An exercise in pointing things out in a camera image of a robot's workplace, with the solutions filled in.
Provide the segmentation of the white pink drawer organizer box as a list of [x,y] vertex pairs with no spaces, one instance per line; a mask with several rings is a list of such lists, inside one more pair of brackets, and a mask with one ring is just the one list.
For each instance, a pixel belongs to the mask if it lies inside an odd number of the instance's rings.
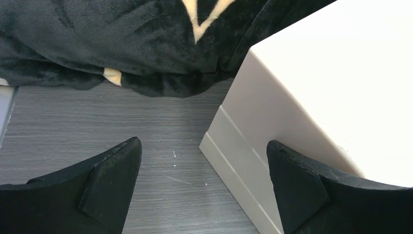
[[261,234],[285,234],[266,148],[413,189],[413,3],[337,0],[253,45],[200,150]]

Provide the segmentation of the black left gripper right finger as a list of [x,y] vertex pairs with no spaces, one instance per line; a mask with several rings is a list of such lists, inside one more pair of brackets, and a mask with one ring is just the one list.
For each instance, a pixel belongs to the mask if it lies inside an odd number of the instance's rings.
[[266,154],[286,234],[412,233],[412,188],[348,174],[276,140]]

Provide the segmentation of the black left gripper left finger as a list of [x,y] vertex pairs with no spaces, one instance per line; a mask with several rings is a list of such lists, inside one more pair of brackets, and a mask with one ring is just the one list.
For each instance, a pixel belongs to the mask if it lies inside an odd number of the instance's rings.
[[1,185],[1,233],[122,233],[141,156],[141,141],[132,137],[25,184]]

